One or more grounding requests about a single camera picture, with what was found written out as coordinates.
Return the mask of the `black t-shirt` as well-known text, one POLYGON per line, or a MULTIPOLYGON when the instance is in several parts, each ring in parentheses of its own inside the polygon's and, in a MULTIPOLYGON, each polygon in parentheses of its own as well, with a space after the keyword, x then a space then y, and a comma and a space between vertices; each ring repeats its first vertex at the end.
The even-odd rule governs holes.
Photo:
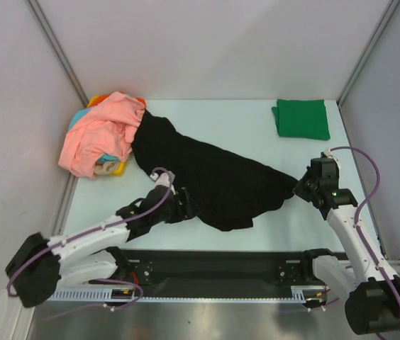
POLYGON ((174 187, 185 188, 199 219, 222 232, 251 228, 253 219, 278 210, 293 197, 297 179, 227 150, 177 132, 163 117, 145 111, 132 143, 146 173, 163 167, 174 187))

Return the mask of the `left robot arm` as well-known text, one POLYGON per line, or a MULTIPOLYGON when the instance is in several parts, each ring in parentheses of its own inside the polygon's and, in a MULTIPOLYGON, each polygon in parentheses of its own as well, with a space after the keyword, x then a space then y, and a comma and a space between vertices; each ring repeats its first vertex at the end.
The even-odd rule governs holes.
POLYGON ((71 236, 26 238, 5 268, 11 297, 36 307, 56 290, 81 283, 138 285, 120 247, 160 223, 190 220, 200 213, 187 189, 157 185, 144 198, 120 208, 106 220, 71 236))

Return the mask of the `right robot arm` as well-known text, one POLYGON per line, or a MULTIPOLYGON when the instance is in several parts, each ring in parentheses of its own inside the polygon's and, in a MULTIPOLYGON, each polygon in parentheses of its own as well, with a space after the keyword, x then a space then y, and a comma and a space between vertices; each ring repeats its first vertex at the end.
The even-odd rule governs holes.
POLYGON ((294 194, 312 203, 342 244, 350 269, 327 249, 310 251, 300 266, 308 284, 323 281, 344 303, 357 335, 400 331, 400 276, 368 237, 351 190, 339 186, 339 166, 322 155, 311 160, 294 194))

